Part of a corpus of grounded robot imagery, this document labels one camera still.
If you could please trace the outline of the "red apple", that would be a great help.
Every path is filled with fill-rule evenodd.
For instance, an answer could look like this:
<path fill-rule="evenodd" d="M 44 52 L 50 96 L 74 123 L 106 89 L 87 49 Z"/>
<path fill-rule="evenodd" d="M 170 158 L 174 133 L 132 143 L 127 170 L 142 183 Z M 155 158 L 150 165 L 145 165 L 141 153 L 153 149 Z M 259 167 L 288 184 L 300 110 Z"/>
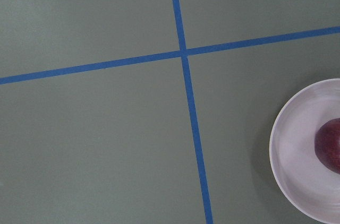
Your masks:
<path fill-rule="evenodd" d="M 339 118 L 329 120 L 317 131 L 314 151 L 325 167 L 339 174 Z"/>

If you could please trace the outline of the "pink plate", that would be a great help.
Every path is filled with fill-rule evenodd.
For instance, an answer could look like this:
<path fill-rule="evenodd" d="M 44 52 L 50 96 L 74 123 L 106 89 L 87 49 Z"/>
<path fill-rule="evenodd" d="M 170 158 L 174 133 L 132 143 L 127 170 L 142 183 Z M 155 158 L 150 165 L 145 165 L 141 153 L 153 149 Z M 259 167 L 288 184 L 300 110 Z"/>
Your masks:
<path fill-rule="evenodd" d="M 339 79 L 311 84 L 280 110 L 269 140 L 276 183 L 302 213 L 323 223 L 339 223 L 339 174 L 315 154 L 315 134 L 339 117 Z"/>

